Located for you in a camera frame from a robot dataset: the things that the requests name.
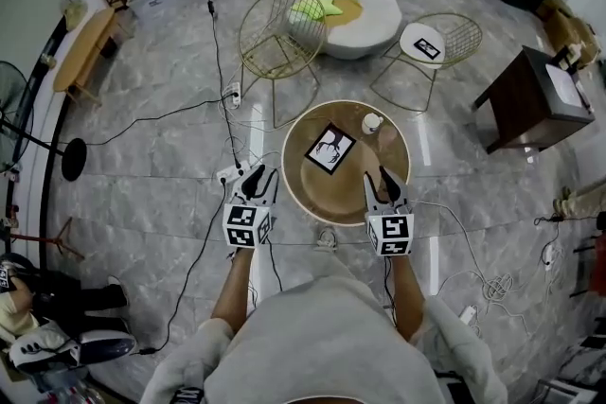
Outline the wooden easel stand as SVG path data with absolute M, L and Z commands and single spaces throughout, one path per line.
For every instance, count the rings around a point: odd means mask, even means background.
M 67 244 L 67 239 L 70 233 L 72 222 L 73 218 L 69 217 L 66 220 L 65 224 L 62 226 L 60 232 L 55 237 L 33 237 L 13 233 L 8 230 L 9 242 L 12 242 L 15 239 L 26 242 L 38 242 L 46 245 L 53 245 L 58 249 L 60 254 L 63 254 L 63 252 L 68 252 L 73 255 L 78 261 L 82 261 L 85 256 Z

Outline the person's left forearm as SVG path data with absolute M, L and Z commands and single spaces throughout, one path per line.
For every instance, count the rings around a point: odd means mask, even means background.
M 238 249 L 233 256 L 219 298 L 211 317 L 225 321 L 237 333 L 247 319 L 248 285 L 253 249 Z

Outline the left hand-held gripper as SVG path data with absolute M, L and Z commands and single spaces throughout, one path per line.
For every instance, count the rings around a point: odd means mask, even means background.
M 254 198 L 264 170 L 264 164 L 258 165 L 235 181 L 231 199 L 223 210 L 223 234 L 228 246 L 257 247 L 266 242 L 274 227 L 272 207 L 279 183 L 277 169 L 270 172 L 261 195 Z

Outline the white egg shaped ottoman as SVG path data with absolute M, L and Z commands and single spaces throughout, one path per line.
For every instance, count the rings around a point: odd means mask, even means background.
M 399 32 L 402 16 L 396 0 L 320 0 L 325 3 L 323 19 L 303 11 L 305 1 L 287 9 L 282 32 L 301 47 L 335 59 L 353 61 L 377 54 Z

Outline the black framed deer picture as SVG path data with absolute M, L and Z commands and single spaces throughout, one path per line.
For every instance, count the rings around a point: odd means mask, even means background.
M 305 153 L 305 158 L 332 175 L 349 154 L 356 140 L 333 123 L 321 132 Z

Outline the person's right forearm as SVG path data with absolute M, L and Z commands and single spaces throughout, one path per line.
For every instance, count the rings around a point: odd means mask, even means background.
M 425 299 L 408 256 L 390 259 L 394 283 L 394 309 L 398 332 L 411 342 L 423 321 Z

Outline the black metal rack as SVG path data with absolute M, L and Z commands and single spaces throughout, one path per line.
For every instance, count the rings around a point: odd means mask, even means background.
M 538 381 L 530 404 L 606 404 L 606 335 L 570 347 L 557 375 Z

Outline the orange folding chair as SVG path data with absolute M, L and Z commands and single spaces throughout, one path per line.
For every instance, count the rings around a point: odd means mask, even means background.
M 590 246 L 580 246 L 573 250 L 574 254 L 588 251 L 595 253 L 595 264 L 589 277 L 588 287 L 585 290 L 576 290 L 569 295 L 570 298 L 581 296 L 587 292 L 594 292 L 600 297 L 606 297 L 606 211 L 597 215 L 597 229 L 600 234 L 591 237 L 594 243 Z

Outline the oval light wooden bench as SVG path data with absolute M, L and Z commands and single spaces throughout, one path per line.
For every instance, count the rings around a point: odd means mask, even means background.
M 72 97 L 75 88 L 100 105 L 99 99 L 86 89 L 86 83 L 101 55 L 101 51 L 116 27 L 116 11 L 107 8 L 96 12 L 84 25 L 76 41 L 70 47 L 53 81 L 55 93 Z

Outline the person's grey shirt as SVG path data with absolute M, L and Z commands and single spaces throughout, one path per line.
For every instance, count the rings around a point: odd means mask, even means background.
M 430 341 L 415 347 L 366 285 L 324 277 L 264 300 L 239 330 L 219 318 L 201 324 L 157 366 L 141 404 L 169 404 L 185 388 L 201 391 L 202 404 L 446 404 L 437 373 L 450 371 L 475 404 L 507 404 L 488 347 L 439 298 L 423 312 Z

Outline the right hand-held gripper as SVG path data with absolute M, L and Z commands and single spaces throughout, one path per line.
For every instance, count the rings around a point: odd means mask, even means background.
M 411 252 L 415 220 L 408 202 L 407 184 L 387 167 L 380 166 L 380 173 L 391 203 L 378 199 L 372 177 L 365 172 L 366 233 L 376 255 L 408 255 Z

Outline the green star pillow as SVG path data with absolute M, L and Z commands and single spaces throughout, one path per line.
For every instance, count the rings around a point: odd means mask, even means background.
M 299 0 L 291 6 L 288 19 L 291 22 L 322 21 L 327 16 L 342 14 L 343 11 L 333 3 L 333 0 Z

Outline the round glass coffee table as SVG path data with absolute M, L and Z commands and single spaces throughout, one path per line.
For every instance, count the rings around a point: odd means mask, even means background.
M 368 113 L 383 117 L 382 126 L 392 126 L 399 138 L 386 151 L 378 149 L 378 131 L 366 135 L 362 120 Z M 305 158 L 321 132 L 333 123 L 356 140 L 336 171 L 329 175 Z M 361 101 L 337 99 L 320 103 L 302 114 L 290 127 L 281 153 L 284 184 L 297 204 L 312 217 L 344 227 L 365 224 L 363 175 L 368 172 L 382 199 L 386 189 L 380 166 L 410 179 L 410 150 L 395 122 L 379 108 Z

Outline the white basin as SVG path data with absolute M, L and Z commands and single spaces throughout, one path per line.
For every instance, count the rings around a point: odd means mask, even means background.
M 572 77 L 566 71 L 549 63 L 545 66 L 545 69 L 559 99 L 564 104 L 583 108 L 582 99 Z

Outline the clear drinking glass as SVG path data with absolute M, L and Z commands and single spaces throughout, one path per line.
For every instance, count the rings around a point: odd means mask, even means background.
M 378 149 L 386 151 L 399 138 L 398 131 L 392 126 L 382 126 L 378 131 Z

